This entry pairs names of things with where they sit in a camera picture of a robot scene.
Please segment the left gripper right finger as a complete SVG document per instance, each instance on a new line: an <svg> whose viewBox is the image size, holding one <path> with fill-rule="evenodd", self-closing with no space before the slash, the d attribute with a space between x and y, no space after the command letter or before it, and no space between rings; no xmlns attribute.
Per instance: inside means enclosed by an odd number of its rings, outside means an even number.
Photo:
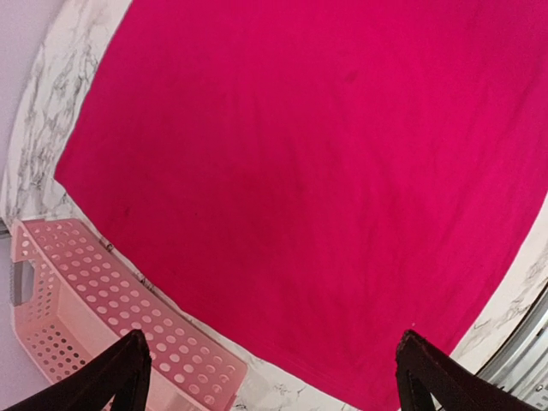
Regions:
<svg viewBox="0 0 548 411"><path fill-rule="evenodd" d="M525 410L527 404L468 372L415 331L403 333L396 350L402 410Z"/></svg>

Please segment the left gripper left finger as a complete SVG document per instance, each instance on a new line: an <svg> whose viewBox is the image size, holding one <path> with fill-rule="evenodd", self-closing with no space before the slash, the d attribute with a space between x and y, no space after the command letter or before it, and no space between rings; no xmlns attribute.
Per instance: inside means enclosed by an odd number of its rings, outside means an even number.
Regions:
<svg viewBox="0 0 548 411"><path fill-rule="evenodd" d="M74 375L16 403L8 411L144 411L152 358L145 334L132 330Z"/></svg>

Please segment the red t-shirt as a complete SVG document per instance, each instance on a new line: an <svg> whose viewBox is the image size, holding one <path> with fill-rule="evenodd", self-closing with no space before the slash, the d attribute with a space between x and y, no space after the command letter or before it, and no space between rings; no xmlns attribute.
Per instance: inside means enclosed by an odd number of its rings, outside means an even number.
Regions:
<svg viewBox="0 0 548 411"><path fill-rule="evenodd" d="M185 312L362 410L547 193L544 1L135 1L56 180Z"/></svg>

